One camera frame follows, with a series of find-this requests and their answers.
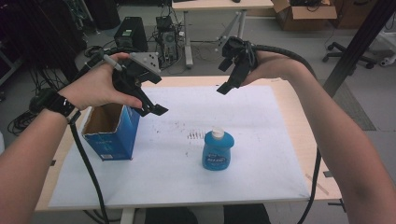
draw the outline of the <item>gray floor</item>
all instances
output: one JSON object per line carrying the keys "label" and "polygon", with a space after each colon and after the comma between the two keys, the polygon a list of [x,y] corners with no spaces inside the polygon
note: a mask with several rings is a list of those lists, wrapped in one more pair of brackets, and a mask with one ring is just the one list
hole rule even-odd
{"label": "gray floor", "polygon": [[[151,35],[155,25],[155,17],[161,15],[158,7],[120,7],[120,16],[140,16],[146,26],[147,36]],[[191,40],[211,41],[221,34],[233,11],[194,12],[191,13],[189,27]],[[182,16],[177,13],[179,21]],[[88,45],[104,45],[112,40],[116,29],[101,31],[101,34],[87,34]],[[337,63],[330,59],[321,61],[326,53],[325,45],[333,41],[347,45],[355,34],[355,30],[334,30],[327,24],[318,32],[282,32],[273,18],[247,18],[244,39],[252,43],[281,47],[294,51],[305,57],[313,66],[319,79],[326,79]],[[217,69],[221,57],[215,52],[212,44],[193,42],[194,67],[186,69],[182,58],[180,62],[162,72],[162,76],[217,76],[227,75]],[[368,53],[381,61],[391,52],[379,42],[374,42]],[[80,55],[76,59],[78,67],[87,61]],[[376,127],[375,132],[367,132],[387,166],[393,180],[396,180],[396,157],[392,154],[396,148],[396,74],[395,64],[388,67],[376,66],[372,70],[358,64],[353,76],[346,79],[346,84],[361,104],[369,119]],[[15,136],[7,132],[7,125],[20,113],[27,110],[30,98],[34,95],[35,86],[22,68],[13,75],[2,87],[7,99],[0,103],[0,130],[8,146]],[[305,223],[347,223],[347,216],[341,206],[328,205],[339,201],[315,202]],[[295,223],[304,211],[306,203],[266,203],[272,223]],[[222,223],[221,206],[193,207],[200,223]],[[120,210],[110,210],[111,217],[119,217]],[[143,223],[144,209],[137,212],[134,223]],[[81,211],[36,213],[32,223],[94,223]]]}

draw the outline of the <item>cardboard box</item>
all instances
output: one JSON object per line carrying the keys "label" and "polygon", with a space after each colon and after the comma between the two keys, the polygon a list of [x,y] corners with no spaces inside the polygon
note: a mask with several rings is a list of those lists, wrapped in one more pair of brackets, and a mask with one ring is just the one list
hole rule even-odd
{"label": "cardboard box", "polygon": [[337,18],[329,20],[338,29],[359,29],[369,15],[376,0],[333,0]]}
{"label": "cardboard box", "polygon": [[82,136],[103,161],[130,160],[140,115],[125,105],[92,109]]}
{"label": "cardboard box", "polygon": [[284,31],[316,31],[327,19],[336,19],[335,6],[329,0],[319,7],[292,7],[288,0],[273,0],[276,20]]}

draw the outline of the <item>black wristwatch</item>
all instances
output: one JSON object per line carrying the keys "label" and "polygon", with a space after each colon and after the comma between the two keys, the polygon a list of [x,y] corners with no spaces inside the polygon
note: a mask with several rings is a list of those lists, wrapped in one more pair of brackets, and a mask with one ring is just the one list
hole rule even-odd
{"label": "black wristwatch", "polygon": [[64,115],[69,124],[75,124],[76,120],[81,115],[78,108],[51,88],[42,89],[38,95],[33,97],[30,101],[29,110],[31,113],[38,114],[44,108]]}

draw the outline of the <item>table leg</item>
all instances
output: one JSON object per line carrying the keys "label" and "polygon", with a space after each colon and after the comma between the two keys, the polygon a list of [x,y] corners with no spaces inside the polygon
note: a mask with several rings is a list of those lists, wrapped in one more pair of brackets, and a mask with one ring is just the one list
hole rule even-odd
{"label": "table leg", "polygon": [[242,35],[245,29],[245,18],[247,16],[247,10],[241,10],[241,18],[239,19],[239,29],[238,29],[238,37],[242,39]]}
{"label": "table leg", "polygon": [[134,208],[122,209],[120,224],[134,224]]}
{"label": "table leg", "polygon": [[191,42],[190,42],[190,35],[189,35],[189,28],[188,28],[188,19],[189,19],[189,11],[184,11],[184,52],[186,56],[186,66],[187,68],[192,68],[192,52],[191,52]]}

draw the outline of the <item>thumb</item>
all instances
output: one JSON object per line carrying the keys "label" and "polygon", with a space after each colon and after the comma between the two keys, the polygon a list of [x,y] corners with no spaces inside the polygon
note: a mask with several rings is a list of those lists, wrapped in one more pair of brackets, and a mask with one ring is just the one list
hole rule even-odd
{"label": "thumb", "polygon": [[241,86],[246,86],[260,78],[262,78],[261,73],[257,69],[255,69],[255,70],[251,71],[250,74],[247,75],[247,78],[245,78],[245,80],[242,82]]}
{"label": "thumb", "polygon": [[119,91],[114,92],[114,103],[128,105],[133,108],[142,108],[142,102],[139,99]]}

